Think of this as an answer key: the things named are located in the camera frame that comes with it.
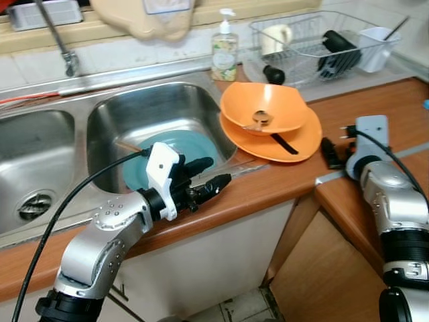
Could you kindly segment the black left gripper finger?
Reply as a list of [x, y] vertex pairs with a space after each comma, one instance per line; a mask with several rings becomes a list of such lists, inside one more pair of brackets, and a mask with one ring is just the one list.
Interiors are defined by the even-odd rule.
[[202, 157], [191, 160], [182, 166], [182, 172], [187, 177], [194, 177], [202, 174], [206, 169], [214, 166], [215, 161], [211, 157]]
[[202, 205], [216, 197], [232, 181], [232, 174], [219, 174], [204, 184], [193, 188], [194, 205]]

